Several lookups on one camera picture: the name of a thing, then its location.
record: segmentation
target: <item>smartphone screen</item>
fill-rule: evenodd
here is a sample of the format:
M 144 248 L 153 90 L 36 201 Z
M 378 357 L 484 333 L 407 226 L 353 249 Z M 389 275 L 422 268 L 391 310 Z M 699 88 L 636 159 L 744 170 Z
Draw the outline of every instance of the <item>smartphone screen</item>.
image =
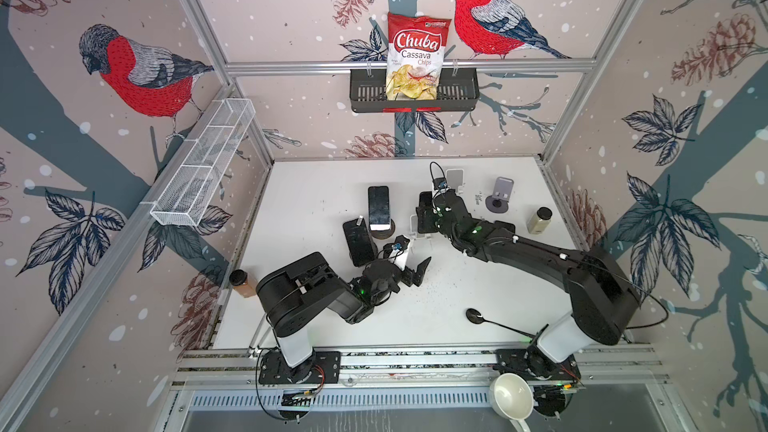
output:
M 368 188 L 368 222 L 371 230 L 389 230 L 389 187 Z
M 376 249 L 368 234 L 366 221 L 360 218 L 360 225 L 358 226 L 357 220 L 354 218 L 343 224 L 346 244 L 350 248 L 350 257 L 355 267 L 365 265 L 376 258 Z

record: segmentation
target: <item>black mounting plate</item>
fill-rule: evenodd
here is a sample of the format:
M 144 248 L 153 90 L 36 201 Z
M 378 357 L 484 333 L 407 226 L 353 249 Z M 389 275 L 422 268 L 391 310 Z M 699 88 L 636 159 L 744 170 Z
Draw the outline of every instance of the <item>black mounting plate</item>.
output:
M 326 374 L 326 384 L 339 383 L 339 368 L 341 365 L 341 352 L 315 351 L 315 363 Z M 288 364 L 286 364 L 279 350 L 269 350 L 261 358 L 261 371 L 259 373 L 259 385 L 297 385 L 288 380 Z M 312 369 L 310 376 L 302 381 L 302 384 L 319 384 L 322 380 L 320 372 Z
M 496 350 L 496 362 L 502 367 L 513 369 L 515 374 L 525 380 L 539 380 L 538 377 L 535 377 L 528 371 L 528 364 L 525 361 L 525 349 L 523 348 Z M 581 372 L 578 370 L 578 365 L 573 355 L 565 359 L 560 365 L 576 377 L 581 378 Z M 552 373 L 552 377 L 549 380 L 561 380 L 568 383 L 575 382 L 575 379 L 568 372 L 559 368 Z

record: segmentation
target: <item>white mesh basket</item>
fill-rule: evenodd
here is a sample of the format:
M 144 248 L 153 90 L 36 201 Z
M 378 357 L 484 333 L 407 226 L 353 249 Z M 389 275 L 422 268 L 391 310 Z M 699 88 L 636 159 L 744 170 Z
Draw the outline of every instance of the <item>white mesh basket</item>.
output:
M 150 214 L 163 226 L 197 226 L 254 118 L 248 99 L 225 99 L 195 139 Z

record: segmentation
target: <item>red and white chip bag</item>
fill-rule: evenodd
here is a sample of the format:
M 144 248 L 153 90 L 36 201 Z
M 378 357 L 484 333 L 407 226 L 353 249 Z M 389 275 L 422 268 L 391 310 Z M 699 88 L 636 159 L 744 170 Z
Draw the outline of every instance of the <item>red and white chip bag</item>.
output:
M 388 100 L 434 100 L 450 19 L 389 14 Z

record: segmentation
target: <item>white tabletop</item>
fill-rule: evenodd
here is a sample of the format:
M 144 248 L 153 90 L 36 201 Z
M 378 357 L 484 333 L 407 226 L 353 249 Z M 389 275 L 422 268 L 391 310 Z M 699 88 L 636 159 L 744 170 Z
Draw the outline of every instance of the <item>white tabletop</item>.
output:
M 357 216 L 367 220 L 368 187 L 388 186 L 396 231 L 389 240 L 376 241 L 379 250 L 397 235 L 408 236 L 418 194 L 432 189 L 430 161 L 276 163 L 240 267 L 255 282 L 319 251 L 344 280 L 360 275 L 362 268 L 352 265 L 342 223 Z M 444 170 L 464 169 L 462 197 L 473 217 L 511 222 L 523 237 L 574 247 L 533 158 L 441 158 L 437 162 Z M 486 209 L 485 197 L 491 195 L 500 176 L 512 178 L 514 189 L 509 211 L 494 214 Z M 525 223 L 539 207 L 552 210 L 552 223 L 543 234 L 531 236 Z M 439 234 L 415 240 L 411 255 L 408 264 L 413 267 L 432 256 L 421 287 L 401 284 L 399 294 L 392 294 L 386 304 L 355 325 L 330 310 L 323 311 L 307 326 L 312 344 L 344 347 L 519 341 L 521 336 L 495 325 L 470 323 L 465 310 L 476 308 L 488 320 L 535 333 L 571 308 L 570 298 L 560 288 L 508 265 L 467 257 Z M 233 292 L 227 300 L 214 348 L 246 348 L 264 310 L 256 296 L 244 299 Z

